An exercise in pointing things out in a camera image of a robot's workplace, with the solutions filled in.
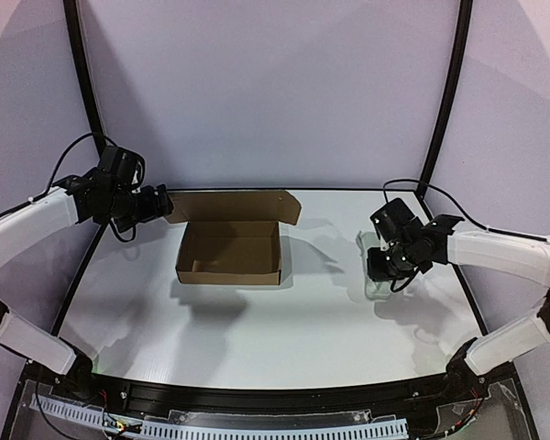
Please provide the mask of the brown cardboard box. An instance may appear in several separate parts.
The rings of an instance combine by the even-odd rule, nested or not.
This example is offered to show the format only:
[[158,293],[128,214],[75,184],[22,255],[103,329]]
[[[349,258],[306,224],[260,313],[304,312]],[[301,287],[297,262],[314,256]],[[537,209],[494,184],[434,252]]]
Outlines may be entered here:
[[187,285],[278,286],[280,225],[302,206],[285,190],[174,192],[170,224],[184,224],[176,272]]

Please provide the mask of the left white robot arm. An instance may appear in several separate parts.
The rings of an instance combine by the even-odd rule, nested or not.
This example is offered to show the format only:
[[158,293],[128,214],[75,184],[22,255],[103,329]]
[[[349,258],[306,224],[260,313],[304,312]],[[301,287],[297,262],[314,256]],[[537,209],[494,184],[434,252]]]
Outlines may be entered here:
[[[83,175],[50,179],[47,188],[0,214],[0,288],[25,257],[37,256],[62,231],[93,222],[132,241],[137,227],[169,215],[173,204],[163,184],[144,183],[145,161],[108,146]],[[80,348],[28,320],[0,292],[0,347],[42,368],[87,396],[96,391],[93,362]]]

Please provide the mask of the pale green glasses case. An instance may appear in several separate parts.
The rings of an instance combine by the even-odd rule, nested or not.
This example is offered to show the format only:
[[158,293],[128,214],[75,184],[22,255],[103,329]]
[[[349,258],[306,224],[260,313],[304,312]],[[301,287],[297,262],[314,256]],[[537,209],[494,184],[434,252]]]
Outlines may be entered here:
[[368,251],[379,248],[380,240],[375,232],[359,231],[357,246],[360,249],[362,266],[365,273],[365,297],[371,302],[386,301],[391,296],[391,285],[388,281],[373,281],[368,275]]

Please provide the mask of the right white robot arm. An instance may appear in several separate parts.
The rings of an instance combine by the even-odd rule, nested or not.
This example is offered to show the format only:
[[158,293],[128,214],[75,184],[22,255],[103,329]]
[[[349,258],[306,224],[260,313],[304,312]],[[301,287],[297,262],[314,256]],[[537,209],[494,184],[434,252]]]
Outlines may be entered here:
[[481,225],[466,213],[439,214],[423,222],[404,200],[387,201],[362,233],[365,295],[383,302],[436,266],[498,272],[544,289],[531,309],[483,336],[464,342],[448,360],[453,387],[483,392],[498,367],[550,344],[550,236]]

